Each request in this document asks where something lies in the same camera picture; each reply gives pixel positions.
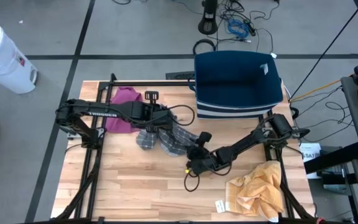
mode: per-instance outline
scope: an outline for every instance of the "gray floor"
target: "gray floor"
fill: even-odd
[[[201,12],[201,0],[183,1],[192,10]],[[270,0],[241,2],[247,13],[267,12],[275,6]],[[89,0],[0,0],[0,25],[26,55],[73,55],[89,3]],[[285,0],[271,20],[256,20],[254,24],[273,34],[273,52],[279,56],[321,54],[355,9],[353,0]],[[190,54],[193,44],[205,38],[196,28],[199,19],[199,15],[171,1],[132,1],[120,6],[110,0],[96,0],[81,54]],[[231,36],[221,26],[219,38],[228,37]],[[256,37],[250,39],[249,44],[223,42],[219,49],[256,50]],[[263,30],[259,51],[271,51],[270,36]],[[358,15],[328,54],[358,54]],[[295,91],[315,61],[276,59],[278,72],[290,92]],[[71,60],[33,63],[41,72],[33,92],[15,95],[0,86],[0,223],[19,223],[25,219]],[[358,59],[324,59],[298,94],[350,75],[356,65]],[[167,72],[189,70],[193,70],[192,59],[79,60],[69,97],[78,96],[83,80],[107,80],[112,72],[120,80],[158,80],[164,79]],[[340,91],[326,101],[346,105]],[[313,102],[310,99],[294,106],[303,111]],[[298,124],[307,126],[324,119],[339,119],[341,113],[325,108],[321,102],[302,115]],[[308,139],[317,140],[342,127],[344,124],[324,123],[313,128]],[[356,132],[349,127],[320,143],[346,146],[355,141]],[[66,143],[64,134],[59,133],[36,220],[47,220],[50,216]],[[323,190],[318,181],[310,185],[319,216],[335,217],[350,209],[346,197]],[[333,220],[349,216],[351,213]]]

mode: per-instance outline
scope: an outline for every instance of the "small white label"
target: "small white label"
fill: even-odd
[[[225,206],[226,206],[226,211],[230,211],[230,203],[226,202]]]
[[[224,209],[224,204],[223,204],[223,201],[222,200],[218,200],[215,202],[215,205],[216,205],[216,211],[218,213],[222,213],[225,211]]]
[[[89,115],[92,116],[108,116],[108,117],[113,117],[113,118],[117,118],[116,114],[108,114],[108,113],[95,113],[95,112],[88,112]]]
[[[267,64],[260,65],[260,68],[264,69],[265,75],[269,72],[269,68],[268,68]]]

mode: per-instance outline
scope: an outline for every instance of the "paper label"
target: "paper label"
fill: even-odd
[[[264,69],[265,75],[269,72],[269,68],[268,68],[267,64],[261,65],[260,68]]]
[[[20,65],[22,65],[22,66],[24,67],[24,65],[25,65],[25,60],[24,60],[24,58],[23,58],[20,54],[18,54],[18,53],[16,53],[16,60],[17,60],[17,62],[19,62]]]
[[[307,162],[311,159],[320,156],[320,144],[318,143],[302,143],[300,146],[301,152],[303,154],[303,162]],[[308,179],[318,179],[317,173],[308,174]]]
[[[226,202],[225,206],[226,206],[226,211],[230,211],[230,203]]]
[[[216,205],[216,211],[218,213],[222,213],[225,211],[224,209],[224,204],[223,204],[223,201],[222,200],[218,200],[215,202],[215,205]]]

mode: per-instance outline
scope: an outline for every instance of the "pink cloth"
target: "pink cloth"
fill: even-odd
[[[137,93],[133,87],[120,86],[116,95],[110,99],[110,103],[120,104],[128,101],[142,101],[142,95]],[[131,124],[119,118],[108,118],[106,121],[106,129],[110,133],[132,133],[138,131],[132,128]]]

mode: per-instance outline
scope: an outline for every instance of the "blue cable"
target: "blue cable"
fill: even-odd
[[[238,19],[229,19],[227,22],[227,29],[238,39],[245,39],[249,35],[248,25]]]

